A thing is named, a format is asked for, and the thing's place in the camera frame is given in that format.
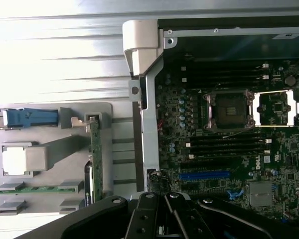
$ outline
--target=cpu socket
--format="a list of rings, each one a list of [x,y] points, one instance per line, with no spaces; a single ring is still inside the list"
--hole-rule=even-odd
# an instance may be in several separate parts
[[[248,90],[219,91],[203,97],[208,102],[208,123],[204,129],[234,132],[255,126],[254,94]]]

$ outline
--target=motherboard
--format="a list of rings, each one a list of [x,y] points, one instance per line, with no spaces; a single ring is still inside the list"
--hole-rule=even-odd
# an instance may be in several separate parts
[[[160,174],[171,191],[299,218],[297,62],[174,62],[155,93]]]

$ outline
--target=blue pcie slot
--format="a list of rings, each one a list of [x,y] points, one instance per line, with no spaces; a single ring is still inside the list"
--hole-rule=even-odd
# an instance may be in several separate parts
[[[217,172],[203,172],[203,173],[181,173],[179,179],[183,181],[199,180],[199,179],[212,179],[212,178],[229,178],[229,171]]]

